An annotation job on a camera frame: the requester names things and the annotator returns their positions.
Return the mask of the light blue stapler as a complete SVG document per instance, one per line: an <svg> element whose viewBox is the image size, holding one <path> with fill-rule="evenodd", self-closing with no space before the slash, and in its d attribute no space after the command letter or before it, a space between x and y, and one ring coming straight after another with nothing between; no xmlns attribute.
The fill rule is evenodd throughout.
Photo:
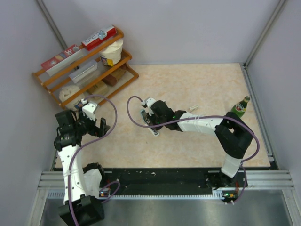
<svg viewBox="0 0 301 226"><path fill-rule="evenodd" d="M140 111L140 114L141 114L142 119L143 119L143 121L144 121L144 125L145 125L145 126L148 126L147 129L148 129L155 137L159 136L159 132L158 132L155 128L150 128L151 122L150 122L150 120L147 118L147 113L146 113L146 111L145 111L145 110L141 110L141 111Z"/></svg>

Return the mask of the small white red packet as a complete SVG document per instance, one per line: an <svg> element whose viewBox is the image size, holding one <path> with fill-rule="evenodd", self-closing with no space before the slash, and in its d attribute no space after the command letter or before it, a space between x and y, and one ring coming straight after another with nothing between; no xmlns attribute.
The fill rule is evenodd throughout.
<svg viewBox="0 0 301 226"><path fill-rule="evenodd" d="M194 105L194 106L189 107L190 111L195 111L197 109L198 109L198 105Z"/></svg>

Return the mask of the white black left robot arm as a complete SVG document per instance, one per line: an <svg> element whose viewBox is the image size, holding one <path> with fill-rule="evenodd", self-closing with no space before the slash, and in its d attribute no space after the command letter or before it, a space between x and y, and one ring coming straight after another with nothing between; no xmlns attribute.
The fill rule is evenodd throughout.
<svg viewBox="0 0 301 226"><path fill-rule="evenodd" d="M81 141L86 134L103 137L110 127L104 118L98 127L94 110L86 107L77 113L65 110L55 117L59 126L54 146L64 178L63 206L59 207L59 215L69 226L90 226L104 219L99 190L106 183L107 176L99 163L82 166Z"/></svg>

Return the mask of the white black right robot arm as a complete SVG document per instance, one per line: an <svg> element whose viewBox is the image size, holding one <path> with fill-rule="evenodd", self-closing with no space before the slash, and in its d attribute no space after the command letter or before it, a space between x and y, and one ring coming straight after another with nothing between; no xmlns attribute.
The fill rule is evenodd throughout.
<svg viewBox="0 0 301 226"><path fill-rule="evenodd" d="M223 150L225 160L221 167L220 182L231 186L237 180L237 172L243 157L254 139L253 131L233 112L221 116L199 116L187 111L173 111L165 101L147 98L142 106L143 120L156 134L162 127L179 132L199 132L216 136Z"/></svg>

